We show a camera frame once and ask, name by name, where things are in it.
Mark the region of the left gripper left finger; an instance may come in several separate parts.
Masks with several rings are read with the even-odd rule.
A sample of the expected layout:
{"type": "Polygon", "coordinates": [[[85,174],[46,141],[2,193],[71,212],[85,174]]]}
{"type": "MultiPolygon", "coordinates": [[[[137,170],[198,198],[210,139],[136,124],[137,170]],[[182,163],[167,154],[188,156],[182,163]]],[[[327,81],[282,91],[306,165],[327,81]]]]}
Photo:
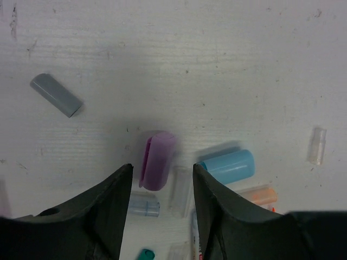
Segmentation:
{"type": "Polygon", "coordinates": [[[119,259],[133,166],[37,216],[1,217],[1,259],[119,259]]]}

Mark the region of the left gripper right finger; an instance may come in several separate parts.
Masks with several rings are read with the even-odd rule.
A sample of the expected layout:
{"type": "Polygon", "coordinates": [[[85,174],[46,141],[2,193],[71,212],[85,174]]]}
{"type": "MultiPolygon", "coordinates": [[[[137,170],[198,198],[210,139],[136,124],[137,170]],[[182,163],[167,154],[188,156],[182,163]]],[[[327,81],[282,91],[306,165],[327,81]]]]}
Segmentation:
{"type": "Polygon", "coordinates": [[[278,214],[225,187],[199,164],[192,177],[203,259],[346,259],[345,211],[278,214]]]}

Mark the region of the white blue-tipped marker pen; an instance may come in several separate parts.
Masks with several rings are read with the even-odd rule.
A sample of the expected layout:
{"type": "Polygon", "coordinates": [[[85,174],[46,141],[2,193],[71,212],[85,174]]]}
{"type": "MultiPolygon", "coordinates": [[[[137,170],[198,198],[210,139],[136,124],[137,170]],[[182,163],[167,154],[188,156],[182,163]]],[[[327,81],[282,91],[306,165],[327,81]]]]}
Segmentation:
{"type": "Polygon", "coordinates": [[[202,249],[200,244],[200,237],[198,231],[197,214],[196,210],[191,214],[191,245],[192,245],[192,260],[202,260],[202,249]]]}

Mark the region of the clear orange highlighter cap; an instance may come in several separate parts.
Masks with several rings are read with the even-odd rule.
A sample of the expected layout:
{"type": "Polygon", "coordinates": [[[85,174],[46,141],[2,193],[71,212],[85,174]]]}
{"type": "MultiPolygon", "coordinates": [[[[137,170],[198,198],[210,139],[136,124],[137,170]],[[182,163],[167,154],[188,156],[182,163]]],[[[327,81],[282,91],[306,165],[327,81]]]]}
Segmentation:
{"type": "Polygon", "coordinates": [[[277,193],[268,185],[246,188],[243,190],[238,190],[236,193],[242,198],[259,206],[273,204],[278,200],[277,193]]]}

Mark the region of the green marker cap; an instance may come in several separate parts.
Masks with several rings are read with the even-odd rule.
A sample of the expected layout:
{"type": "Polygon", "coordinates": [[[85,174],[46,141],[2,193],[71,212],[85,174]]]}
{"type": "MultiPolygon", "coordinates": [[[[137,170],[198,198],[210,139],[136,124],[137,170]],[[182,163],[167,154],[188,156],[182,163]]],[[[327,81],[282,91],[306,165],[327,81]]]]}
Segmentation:
{"type": "Polygon", "coordinates": [[[142,249],[139,253],[137,260],[154,260],[155,253],[150,249],[142,249]]]}

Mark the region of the light blue highlighter cap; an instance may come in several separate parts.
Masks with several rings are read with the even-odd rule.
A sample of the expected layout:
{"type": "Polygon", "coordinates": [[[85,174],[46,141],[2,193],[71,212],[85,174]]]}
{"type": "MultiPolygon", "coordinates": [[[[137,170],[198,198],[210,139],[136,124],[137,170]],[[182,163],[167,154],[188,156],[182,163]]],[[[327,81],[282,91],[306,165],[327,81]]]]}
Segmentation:
{"type": "Polygon", "coordinates": [[[254,156],[240,141],[224,142],[199,150],[196,158],[197,163],[223,185],[255,174],[254,156]]]}

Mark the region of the clear orange pen cap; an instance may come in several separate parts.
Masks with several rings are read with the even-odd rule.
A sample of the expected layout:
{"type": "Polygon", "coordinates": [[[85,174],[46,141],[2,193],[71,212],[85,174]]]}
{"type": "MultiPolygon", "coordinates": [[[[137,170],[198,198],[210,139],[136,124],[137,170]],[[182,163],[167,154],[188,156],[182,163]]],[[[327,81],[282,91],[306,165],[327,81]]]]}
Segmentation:
{"type": "Polygon", "coordinates": [[[316,127],[312,131],[307,160],[314,165],[322,165],[323,163],[326,133],[327,130],[321,127],[316,127]]]}

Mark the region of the grey marker cap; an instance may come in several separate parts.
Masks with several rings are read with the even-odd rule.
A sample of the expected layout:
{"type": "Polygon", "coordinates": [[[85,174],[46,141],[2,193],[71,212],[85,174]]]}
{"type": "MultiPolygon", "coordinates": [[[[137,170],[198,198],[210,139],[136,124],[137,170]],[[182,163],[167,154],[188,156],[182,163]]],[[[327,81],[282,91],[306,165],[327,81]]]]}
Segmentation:
{"type": "Polygon", "coordinates": [[[50,74],[42,73],[35,76],[30,81],[30,86],[68,118],[83,105],[77,96],[50,74]]]}

